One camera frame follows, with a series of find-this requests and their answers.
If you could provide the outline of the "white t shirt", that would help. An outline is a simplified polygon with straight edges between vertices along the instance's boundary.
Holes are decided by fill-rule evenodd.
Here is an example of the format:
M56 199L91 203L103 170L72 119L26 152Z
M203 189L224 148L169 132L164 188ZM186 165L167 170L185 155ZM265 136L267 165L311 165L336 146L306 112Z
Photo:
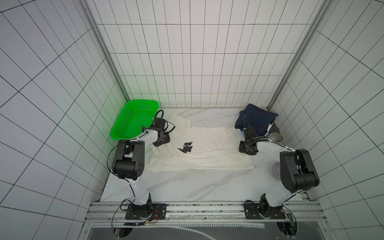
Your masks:
M191 121L173 114L170 122L176 128L171 141L159 147L147 164L147 172L184 170L252 170L250 156L239 152L244 138L240 130L226 127L192 127Z

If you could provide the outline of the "green plastic basket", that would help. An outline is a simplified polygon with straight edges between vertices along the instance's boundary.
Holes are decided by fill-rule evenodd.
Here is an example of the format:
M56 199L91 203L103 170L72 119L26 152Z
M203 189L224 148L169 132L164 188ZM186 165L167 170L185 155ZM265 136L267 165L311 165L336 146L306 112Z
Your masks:
M159 106L154 100L132 100L126 103L112 127L112 139L120 141L139 136L142 127L148 128L152 124Z

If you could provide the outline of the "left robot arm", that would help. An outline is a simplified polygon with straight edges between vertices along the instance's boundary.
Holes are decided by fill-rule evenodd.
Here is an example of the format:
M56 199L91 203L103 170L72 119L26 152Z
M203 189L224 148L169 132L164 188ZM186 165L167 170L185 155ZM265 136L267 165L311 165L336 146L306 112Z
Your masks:
M113 163L112 173L119 179L128 182L132 191L130 208L133 212L153 211L151 195L140 181L145 170L145 152L150 146L159 147L170 142L168 121L163 117L155 117L152 124L142 127L142 133L134 139L120 140Z

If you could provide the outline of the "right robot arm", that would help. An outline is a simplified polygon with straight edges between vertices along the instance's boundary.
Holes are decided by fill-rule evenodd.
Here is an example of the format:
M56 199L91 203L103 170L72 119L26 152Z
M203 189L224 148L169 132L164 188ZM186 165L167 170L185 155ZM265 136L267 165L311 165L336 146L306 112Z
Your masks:
M309 151L292 149L273 141L270 137L257 136L251 126L245 127L243 133L245 139L240 142L239 152L251 156L263 152L277 160L274 173L281 183L261 196L257 209L262 218L272 218L282 210L285 202L320 184Z

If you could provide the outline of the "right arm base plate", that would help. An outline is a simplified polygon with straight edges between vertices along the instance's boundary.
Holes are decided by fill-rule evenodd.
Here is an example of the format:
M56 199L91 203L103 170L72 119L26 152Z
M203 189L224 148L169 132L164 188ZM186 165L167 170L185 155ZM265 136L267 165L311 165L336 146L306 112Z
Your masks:
M282 207L270 207L267 202L254 203L246 201L243 204L247 220L285 220L286 214Z

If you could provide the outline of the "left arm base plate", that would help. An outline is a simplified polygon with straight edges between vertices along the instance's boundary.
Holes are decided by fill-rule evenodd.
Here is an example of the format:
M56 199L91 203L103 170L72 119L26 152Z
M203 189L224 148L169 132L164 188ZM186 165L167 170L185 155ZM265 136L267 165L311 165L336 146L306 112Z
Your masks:
M125 219L138 221L164 220L166 211L167 205L163 203L142 206L129 204L126 209Z

